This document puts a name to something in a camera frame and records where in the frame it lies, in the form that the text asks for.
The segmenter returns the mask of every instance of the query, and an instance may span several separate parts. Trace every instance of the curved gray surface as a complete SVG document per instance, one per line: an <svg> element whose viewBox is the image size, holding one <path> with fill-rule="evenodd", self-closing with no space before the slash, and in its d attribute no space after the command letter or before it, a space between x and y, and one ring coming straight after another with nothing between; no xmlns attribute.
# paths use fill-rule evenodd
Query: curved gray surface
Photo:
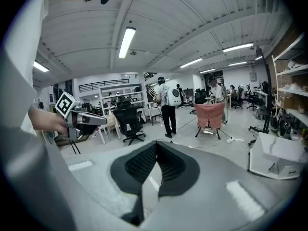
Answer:
<svg viewBox="0 0 308 231"><path fill-rule="evenodd" d="M129 154L150 142L146 141L105 153L66 157L65 161L68 165L91 161L92 166L74 170L72 171L73 175L93 199L110 213L121 217L133 210L137 196L124 193L119 189L110 176L110 166L118 157Z"/></svg>
<svg viewBox="0 0 308 231"><path fill-rule="evenodd" d="M141 224L148 230L239 229L250 221L226 190L226 183L237 180L267 211L278 204L278 197L261 182L230 160L186 146L172 146L195 158L200 166L198 181L186 193L177 197L162 197L151 215Z"/></svg>

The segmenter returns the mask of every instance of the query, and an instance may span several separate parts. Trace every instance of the white shirt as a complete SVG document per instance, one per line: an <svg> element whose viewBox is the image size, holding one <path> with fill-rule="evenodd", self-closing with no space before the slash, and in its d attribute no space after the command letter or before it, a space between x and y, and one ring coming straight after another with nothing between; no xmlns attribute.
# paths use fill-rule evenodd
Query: white shirt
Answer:
<svg viewBox="0 0 308 231"><path fill-rule="evenodd" d="M33 86L32 71L42 30L48 14L49 0L27 0L20 9L4 39L4 49L16 69ZM28 114L21 129L35 134Z"/></svg>
<svg viewBox="0 0 308 231"><path fill-rule="evenodd" d="M161 106L168 105L168 100L166 99L166 96L168 94L170 86L167 86L166 84L161 84L157 89L157 94L160 94L161 96Z"/></svg>
<svg viewBox="0 0 308 231"><path fill-rule="evenodd" d="M218 98L218 102L223 101L223 95L221 93L221 86L216 84L215 87L211 87L210 94L213 94L215 98Z"/></svg>

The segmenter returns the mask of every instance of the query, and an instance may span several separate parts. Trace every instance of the hand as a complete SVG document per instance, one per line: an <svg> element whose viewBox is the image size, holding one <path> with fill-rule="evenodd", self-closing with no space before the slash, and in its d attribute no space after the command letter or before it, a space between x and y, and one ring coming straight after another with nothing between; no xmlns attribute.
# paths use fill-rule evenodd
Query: hand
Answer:
<svg viewBox="0 0 308 231"><path fill-rule="evenodd" d="M67 134L66 124L62 116L34 107L28 110L28 114L35 130L57 131L62 134Z"/></svg>

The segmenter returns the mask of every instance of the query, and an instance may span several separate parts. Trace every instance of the sleeve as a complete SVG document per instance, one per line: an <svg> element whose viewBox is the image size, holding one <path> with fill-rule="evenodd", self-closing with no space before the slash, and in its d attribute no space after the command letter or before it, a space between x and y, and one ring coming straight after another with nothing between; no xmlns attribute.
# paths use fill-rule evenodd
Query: sleeve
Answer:
<svg viewBox="0 0 308 231"><path fill-rule="evenodd" d="M216 90L216 98L221 98L221 87L218 85L217 90Z"/></svg>

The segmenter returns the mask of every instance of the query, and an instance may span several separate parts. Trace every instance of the railing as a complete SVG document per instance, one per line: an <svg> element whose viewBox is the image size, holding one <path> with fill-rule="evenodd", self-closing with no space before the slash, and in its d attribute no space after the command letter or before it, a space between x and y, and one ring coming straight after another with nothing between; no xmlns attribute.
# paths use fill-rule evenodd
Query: railing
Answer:
<svg viewBox="0 0 308 231"><path fill-rule="evenodd" d="M152 78L153 76L157 75L157 73L145 73L144 76L144 80L148 80L150 78Z"/></svg>
<svg viewBox="0 0 308 231"><path fill-rule="evenodd" d="M91 84L85 84L79 86L79 92L97 90L101 86L117 85L117 84L129 84L129 79L117 79L117 80L107 80L102 82L95 82Z"/></svg>
<svg viewBox="0 0 308 231"><path fill-rule="evenodd" d="M146 90L152 98L156 98L157 93L150 86L146 86Z"/></svg>

